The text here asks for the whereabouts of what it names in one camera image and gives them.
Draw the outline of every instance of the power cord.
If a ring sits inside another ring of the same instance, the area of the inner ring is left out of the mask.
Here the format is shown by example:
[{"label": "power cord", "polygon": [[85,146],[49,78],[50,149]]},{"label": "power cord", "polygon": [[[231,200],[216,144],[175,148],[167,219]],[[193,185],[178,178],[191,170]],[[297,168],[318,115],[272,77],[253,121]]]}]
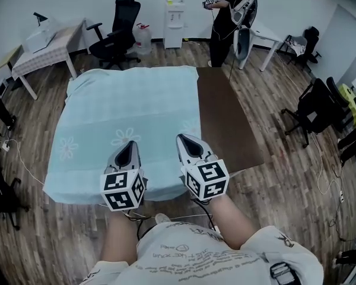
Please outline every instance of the power cord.
[{"label": "power cord", "polygon": [[211,216],[209,215],[207,209],[204,207],[204,205],[208,205],[208,204],[209,204],[209,201],[202,202],[202,201],[198,200],[197,198],[192,198],[191,200],[192,200],[195,204],[197,204],[198,206],[200,206],[200,207],[204,210],[204,212],[206,212],[207,217],[208,217],[208,220],[209,220],[209,222],[210,222],[210,224],[211,224],[212,229],[213,229],[214,231],[216,231],[214,222],[212,221],[212,218],[211,218]]},{"label": "power cord", "polygon": [[[206,202],[201,202],[201,204],[198,204],[199,206],[202,207],[202,209],[206,212],[206,214],[193,214],[191,216],[178,216],[178,217],[173,217],[171,218],[170,220],[180,220],[180,219],[185,219],[187,217],[198,217],[198,216],[207,216],[208,219],[210,220],[211,224],[212,224],[212,228],[215,230],[215,226],[212,222],[212,218],[211,218],[211,214],[207,212],[207,210],[202,206],[202,204],[209,204],[209,201],[206,201]],[[104,204],[98,204],[99,206],[102,206],[102,207],[108,207],[107,205],[104,205]],[[136,212],[132,212],[132,214],[135,214],[139,217],[132,217],[129,213],[130,213],[130,210],[125,213],[124,211],[121,211],[130,221],[140,221],[140,224],[138,225],[138,228],[137,228],[137,238],[140,240],[140,237],[139,237],[139,230],[141,228],[141,224],[145,221],[145,220],[149,220],[149,219],[153,219],[155,218],[154,216],[143,216],[142,214],[139,214],[139,213],[136,213]],[[141,239],[149,232],[150,229],[152,229],[153,227],[149,228],[142,236],[141,236]]]},{"label": "power cord", "polygon": [[320,179],[320,175],[322,175],[322,171],[323,171],[322,153],[321,153],[320,147],[319,147],[319,145],[317,144],[317,142],[315,141],[315,138],[314,138],[314,136],[313,136],[312,133],[311,133],[311,138],[313,139],[313,141],[314,141],[314,143],[315,143],[315,145],[316,145],[316,147],[317,147],[317,149],[318,149],[319,156],[320,156],[320,172],[319,172],[318,179],[317,179],[317,182],[316,182],[316,186],[317,186],[319,192],[320,192],[321,194],[323,194],[323,195],[326,195],[327,192],[328,192],[328,190],[330,190],[330,188],[331,188],[331,184],[332,184],[332,183],[336,183],[337,186],[338,186],[338,188],[339,188],[339,193],[340,193],[340,196],[339,196],[339,197],[340,197],[340,198],[343,198],[342,179],[341,179],[342,172],[343,172],[343,168],[342,168],[341,171],[340,171],[340,176],[338,176],[338,175],[336,175],[336,172],[335,172],[335,165],[334,165],[334,164],[331,166],[331,168],[332,168],[333,173],[335,174],[335,176],[336,176],[337,178],[340,178],[340,185],[338,185],[337,181],[333,179],[333,180],[330,182],[330,184],[328,185],[327,190],[326,190],[325,192],[323,192],[323,191],[320,189],[320,187],[319,187],[319,179]]},{"label": "power cord", "polygon": [[[281,63],[282,63],[282,68],[283,68],[283,70],[284,70],[285,75],[287,76],[287,78],[289,78],[289,80],[295,85],[295,87],[297,88],[297,90],[301,93],[301,91],[300,91],[298,85],[297,85],[297,84],[290,78],[290,76],[286,73],[285,66],[284,66],[284,62],[282,61],[281,57],[279,57],[279,55],[278,55],[277,52],[276,52],[276,55],[277,55],[278,59],[281,61]],[[322,171],[323,171],[322,153],[321,153],[321,151],[320,151],[319,145],[317,144],[317,142],[316,142],[315,139],[314,139],[313,134],[311,134],[311,138],[313,139],[313,141],[314,141],[314,143],[315,143],[315,145],[316,145],[316,147],[317,147],[317,149],[318,149],[319,156],[320,156],[320,172],[319,172],[319,175],[318,175],[318,178],[317,178],[317,184],[316,184],[316,185],[317,185],[317,188],[318,188],[319,192],[320,192],[322,195],[325,195],[325,194],[328,192],[328,190],[330,190],[330,187],[331,187],[331,184],[332,184],[332,183],[335,182],[337,185],[338,185],[338,183],[337,183],[337,181],[336,181],[335,179],[333,179],[333,180],[329,183],[329,185],[328,185],[328,187],[327,187],[327,190],[326,190],[325,192],[323,192],[323,191],[320,189],[320,187],[319,187],[319,179],[320,179],[320,175],[322,174]],[[339,209],[340,209],[340,206],[341,206],[342,202],[344,201],[344,196],[343,196],[343,192],[342,192],[342,172],[343,172],[343,168],[341,168],[340,175],[337,175],[337,174],[336,174],[336,170],[335,170],[335,165],[334,165],[334,164],[331,165],[331,168],[332,168],[332,171],[333,171],[333,174],[335,175],[335,177],[340,179],[340,185],[338,185],[340,196],[339,196],[339,204],[338,204],[338,207],[337,207],[337,209],[336,209],[335,217],[328,223],[328,227],[332,228],[332,227],[335,226],[336,233],[338,234],[338,239],[339,239],[341,242],[351,242],[351,241],[353,241],[353,240],[355,240],[355,239],[344,239],[344,238],[341,237],[340,231],[339,231],[339,224],[338,224]]]},{"label": "power cord", "polygon": [[231,66],[230,76],[228,78],[228,83],[231,81],[231,74],[232,74],[233,63],[235,62],[235,58],[236,58],[236,54],[233,54],[232,66]]},{"label": "power cord", "polygon": [[[237,1],[237,0],[234,0],[234,2],[233,2],[233,7],[232,7],[232,8],[235,8],[235,3],[236,3],[236,1]],[[239,28],[238,26],[236,26],[236,27],[234,28],[234,30],[233,30],[231,33],[229,33],[228,35],[226,35],[224,38],[220,39],[220,34],[215,30],[215,27],[214,27],[215,16],[214,16],[214,12],[213,12],[213,10],[212,10],[212,7],[211,7],[211,14],[212,14],[212,30],[218,35],[219,41],[222,41],[222,40],[226,39],[230,34],[232,34],[234,31],[236,31],[236,30]]]},{"label": "power cord", "polygon": [[20,148],[19,148],[19,146],[18,146],[17,140],[15,140],[15,139],[9,137],[9,131],[8,131],[8,130],[7,130],[7,133],[8,133],[8,139],[5,140],[5,141],[0,141],[0,144],[5,144],[5,143],[8,143],[8,142],[10,142],[10,141],[14,141],[14,142],[16,143],[16,145],[17,145],[17,152],[18,152],[18,156],[19,156],[19,158],[20,158],[20,162],[22,162],[22,164],[23,164],[25,170],[29,172],[30,176],[31,176],[33,179],[35,179],[36,181],[38,181],[40,184],[44,185],[44,183],[41,182],[39,179],[37,179],[37,178],[31,173],[31,171],[26,167],[26,165],[25,165],[25,163],[24,163],[24,161],[23,161],[23,159],[22,159],[22,157],[21,157]]}]

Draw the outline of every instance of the strap buckle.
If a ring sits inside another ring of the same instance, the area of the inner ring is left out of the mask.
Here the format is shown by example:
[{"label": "strap buckle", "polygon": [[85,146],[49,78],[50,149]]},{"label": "strap buckle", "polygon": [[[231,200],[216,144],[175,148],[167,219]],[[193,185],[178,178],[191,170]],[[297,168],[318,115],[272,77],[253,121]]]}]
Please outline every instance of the strap buckle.
[{"label": "strap buckle", "polygon": [[274,278],[279,285],[287,284],[299,284],[298,278],[294,276],[293,270],[289,267],[288,264],[281,262],[274,264],[271,269],[271,277]]}]

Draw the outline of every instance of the cable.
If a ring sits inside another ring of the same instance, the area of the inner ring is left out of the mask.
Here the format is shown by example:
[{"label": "cable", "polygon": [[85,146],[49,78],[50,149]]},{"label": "cable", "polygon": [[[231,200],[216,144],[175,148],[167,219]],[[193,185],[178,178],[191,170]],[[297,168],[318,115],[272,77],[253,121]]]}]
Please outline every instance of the cable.
[{"label": "cable", "polygon": [[22,157],[21,157],[20,148],[19,148],[19,146],[18,146],[17,140],[14,140],[13,138],[9,138],[9,139],[5,140],[4,142],[3,142],[3,141],[0,141],[0,143],[2,143],[2,144],[4,143],[4,144],[5,144],[6,142],[10,142],[10,141],[16,142],[16,144],[17,144],[18,156],[19,156],[20,161],[22,162],[22,164],[23,164],[25,170],[29,172],[30,176],[31,176],[33,179],[35,179],[36,181],[38,181],[40,184],[45,185],[43,182],[41,182],[39,179],[37,179],[37,178],[31,173],[31,171],[25,166],[25,163],[24,163],[24,161],[23,161],[23,159],[22,159]]},{"label": "cable", "polygon": [[341,237],[340,235],[340,232],[339,232],[339,224],[338,224],[338,213],[339,213],[339,209],[340,209],[340,205],[342,204],[342,202],[340,201],[339,202],[339,205],[336,209],[336,214],[335,214],[335,217],[328,223],[328,227],[332,228],[333,226],[335,226],[335,229],[336,229],[336,233],[338,234],[338,238],[341,242],[352,242],[353,240],[355,240],[356,238],[354,239],[351,239],[351,240],[347,240],[347,239],[344,239]]},{"label": "cable", "polygon": [[[322,159],[322,154],[321,154],[321,152],[320,152],[320,147],[318,146],[317,142],[315,141],[314,136],[313,136],[312,133],[311,133],[311,138],[313,139],[313,141],[314,141],[314,143],[315,143],[315,145],[316,145],[316,147],[317,147],[317,149],[318,149],[319,156],[320,156],[320,172],[319,172],[319,175],[318,175],[318,179],[317,179],[317,181],[316,181],[316,186],[318,187],[319,192],[320,192],[321,194],[323,194],[323,195],[326,195],[327,192],[328,192],[328,190],[330,190],[332,183],[334,183],[334,182],[337,184],[337,186],[338,186],[338,188],[339,188],[339,191],[342,191],[341,183],[340,183],[340,185],[338,185],[337,181],[334,180],[334,179],[330,182],[330,184],[328,185],[327,190],[326,190],[325,192],[323,192],[322,190],[320,190],[320,187],[319,187],[319,179],[320,179],[320,175],[322,175],[322,171],[323,171],[323,159]],[[334,165],[332,165],[332,170],[333,170],[335,176],[336,176],[337,178],[340,178],[340,179],[341,179],[341,175],[342,175],[343,169],[341,170],[340,176],[336,175],[335,166],[334,166]]]},{"label": "cable", "polygon": [[204,212],[206,212],[206,214],[207,214],[207,216],[208,216],[208,219],[209,219],[209,221],[210,221],[210,223],[211,223],[212,229],[213,229],[214,231],[216,231],[214,222],[212,221],[212,218],[211,218],[211,216],[209,215],[207,209],[201,204],[201,202],[200,202],[198,199],[192,198],[191,200],[192,200],[195,204],[197,204],[198,206],[200,206],[200,207],[204,210]]},{"label": "cable", "polygon": [[186,217],[196,217],[196,216],[207,216],[207,214],[194,214],[192,216],[180,216],[180,217],[173,217],[170,220],[178,220],[178,219],[185,219]]},{"label": "cable", "polygon": [[[234,0],[234,1],[233,1],[233,6],[232,6],[233,9],[235,8],[235,3],[236,3],[236,1],[237,1],[237,0]],[[212,30],[218,35],[219,41],[222,41],[222,40],[228,38],[228,36],[229,36],[230,34],[232,34],[234,31],[236,31],[236,30],[238,29],[238,26],[236,26],[235,29],[234,29],[231,33],[229,33],[228,35],[226,35],[224,38],[220,39],[220,34],[215,30],[215,27],[214,27],[215,16],[214,16],[214,12],[212,11],[212,7],[211,7],[211,14],[212,14]]]},{"label": "cable", "polygon": [[231,66],[231,71],[230,71],[230,76],[228,78],[228,82],[231,81],[231,74],[232,74],[232,69],[233,69],[233,63],[235,62],[236,54],[233,54],[233,60],[232,60],[232,66]]},{"label": "cable", "polygon": [[[321,153],[320,153],[320,148],[319,148],[318,144],[316,143],[313,134],[311,134],[311,137],[312,137],[312,139],[313,139],[313,141],[314,141],[314,143],[315,143],[315,145],[316,145],[316,147],[317,147],[317,149],[318,149],[318,151],[319,151],[319,156],[320,156],[320,161],[321,161],[320,173],[319,173],[318,180],[317,180],[317,187],[318,187],[319,192],[320,192],[321,194],[325,195],[325,194],[328,192],[328,190],[330,189],[331,184],[332,184],[333,182],[335,182],[336,184],[338,184],[338,183],[337,183],[336,180],[333,179],[333,180],[330,182],[330,184],[328,185],[326,192],[323,192],[322,190],[320,190],[320,188],[319,188],[319,178],[320,178],[320,175],[321,175],[321,173],[322,173],[323,160],[322,160],[322,155],[321,155]],[[331,165],[331,168],[332,168],[333,174],[334,174],[337,178],[340,179],[340,186],[338,185],[338,188],[339,188],[339,191],[342,193],[342,172],[343,172],[343,168],[342,168],[341,171],[340,171],[340,175],[337,175],[337,174],[336,174],[336,170],[335,170],[335,165],[334,165],[334,164]],[[335,217],[328,223],[328,227],[332,228],[333,226],[335,226],[336,233],[338,234],[338,239],[339,239],[341,242],[351,242],[351,241],[353,241],[353,240],[355,240],[355,239],[347,240],[347,239],[342,238],[341,235],[340,235],[339,224],[338,224],[338,213],[339,213],[339,209],[340,209],[340,205],[341,205],[341,204],[342,204],[342,200],[339,199],[339,204],[338,204],[338,207],[337,207],[337,209],[336,209]]]},{"label": "cable", "polygon": [[295,87],[297,88],[298,92],[299,92],[299,93],[302,93],[302,91],[301,91],[301,89],[298,87],[298,85],[297,85],[297,84],[290,78],[290,76],[286,73],[285,65],[284,65],[284,62],[282,61],[281,57],[279,57],[279,55],[278,55],[277,52],[275,52],[275,53],[276,53],[278,59],[279,59],[279,60],[281,61],[281,63],[282,63],[282,68],[284,69],[284,73],[285,73],[286,77],[289,78],[290,81],[295,85]]},{"label": "cable", "polygon": [[195,43],[196,45],[201,45],[200,43],[198,43],[198,42],[196,42],[196,41],[192,41],[192,40],[188,40],[188,41],[183,41],[183,43],[190,43],[190,42],[192,42],[192,43]]}]

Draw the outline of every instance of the black office chair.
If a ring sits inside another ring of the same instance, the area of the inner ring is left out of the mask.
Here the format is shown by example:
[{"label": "black office chair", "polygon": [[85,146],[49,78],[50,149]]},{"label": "black office chair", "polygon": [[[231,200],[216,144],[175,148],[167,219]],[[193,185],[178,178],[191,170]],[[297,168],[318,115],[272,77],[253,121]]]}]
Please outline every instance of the black office chair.
[{"label": "black office chair", "polygon": [[99,42],[90,46],[90,52],[99,58],[99,64],[102,67],[104,62],[109,64],[106,69],[117,65],[121,70],[120,62],[136,60],[141,62],[137,57],[129,58],[125,54],[135,43],[133,36],[133,26],[135,24],[141,4],[135,0],[116,0],[115,19],[113,20],[112,33],[103,39],[99,26],[102,23],[97,23],[87,27],[87,30],[94,29],[99,38]]},{"label": "black office chair", "polygon": [[309,145],[307,133],[320,133],[329,125],[340,121],[345,115],[344,108],[346,107],[348,107],[348,102],[341,96],[333,78],[327,79],[327,86],[317,78],[299,97],[296,112],[288,109],[281,110],[282,114],[287,112],[298,122],[293,128],[286,131],[285,135],[302,127],[306,139],[303,148],[306,148]]},{"label": "black office chair", "polygon": [[300,38],[305,39],[304,42],[306,43],[306,49],[302,55],[299,56],[294,55],[287,64],[295,60],[295,64],[299,63],[300,65],[302,65],[302,69],[304,69],[304,67],[308,67],[308,69],[311,72],[311,69],[307,65],[307,61],[317,64],[318,63],[317,58],[322,57],[321,54],[318,52],[316,52],[316,54],[313,55],[314,48],[319,41],[319,30],[311,26],[310,28],[304,31],[303,36],[293,37],[292,35],[288,35],[286,37],[285,42],[281,45],[281,47],[278,50],[281,50],[284,45],[287,45],[287,43],[289,43],[292,38],[296,39],[297,42],[298,40],[300,40]]},{"label": "black office chair", "polygon": [[8,213],[9,219],[15,230],[19,230],[20,227],[14,223],[13,214],[16,214],[19,208],[25,209],[26,212],[29,211],[28,206],[21,205],[19,198],[16,196],[14,187],[15,184],[21,183],[19,178],[14,178],[12,184],[9,186],[3,178],[2,168],[0,167],[0,218],[1,216],[5,218],[5,213]]}]

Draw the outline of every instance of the tablecloth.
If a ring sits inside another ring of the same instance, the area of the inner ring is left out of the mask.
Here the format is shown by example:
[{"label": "tablecloth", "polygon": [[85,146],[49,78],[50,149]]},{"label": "tablecloth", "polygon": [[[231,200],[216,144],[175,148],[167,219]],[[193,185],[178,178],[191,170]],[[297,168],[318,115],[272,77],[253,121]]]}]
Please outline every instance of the tablecloth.
[{"label": "tablecloth", "polygon": [[68,59],[67,45],[71,41],[74,34],[82,26],[83,21],[79,24],[67,28],[63,28],[54,36],[49,45],[31,53],[25,52],[18,59],[12,69],[12,77],[16,80],[19,76],[31,73],[37,69],[48,67]]},{"label": "tablecloth", "polygon": [[99,180],[109,156],[138,143],[145,199],[169,200],[185,192],[176,135],[201,137],[198,73],[188,66],[94,69],[71,81],[58,122],[44,191],[56,202],[102,203]]}]

